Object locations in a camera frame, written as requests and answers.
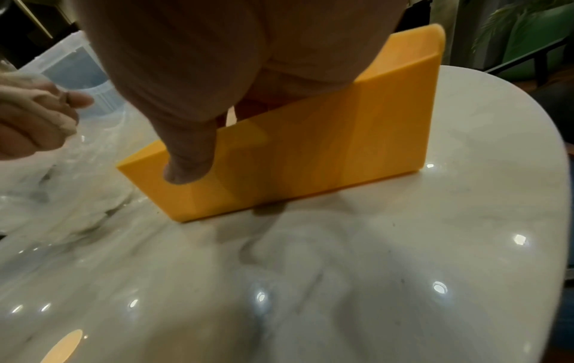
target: green plant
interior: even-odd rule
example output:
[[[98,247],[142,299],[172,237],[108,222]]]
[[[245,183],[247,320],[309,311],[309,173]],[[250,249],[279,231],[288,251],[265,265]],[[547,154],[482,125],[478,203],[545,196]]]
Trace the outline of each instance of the green plant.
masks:
[[[541,11],[571,4],[572,2],[574,0],[518,0],[513,4],[506,5],[488,17],[474,40],[472,51],[476,51],[479,45],[488,41],[501,30],[512,26],[521,16],[536,16]],[[516,32],[520,34],[521,29],[516,29]]]

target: orange box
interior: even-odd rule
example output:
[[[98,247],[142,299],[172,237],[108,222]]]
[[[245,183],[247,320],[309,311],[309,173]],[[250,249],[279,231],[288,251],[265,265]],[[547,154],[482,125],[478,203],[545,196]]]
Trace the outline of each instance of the orange box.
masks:
[[[160,141],[118,169],[180,222],[419,170],[443,50],[438,25],[393,34],[349,87],[219,129],[213,168],[199,181],[163,180]]]

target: marble table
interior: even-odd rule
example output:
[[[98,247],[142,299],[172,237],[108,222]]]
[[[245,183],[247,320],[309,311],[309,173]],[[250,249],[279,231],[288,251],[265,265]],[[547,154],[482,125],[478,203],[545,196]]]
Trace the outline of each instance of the marble table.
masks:
[[[88,242],[0,242],[0,361],[75,332],[70,363],[537,362],[567,171],[528,95],[444,67],[419,173],[188,224],[137,194]]]

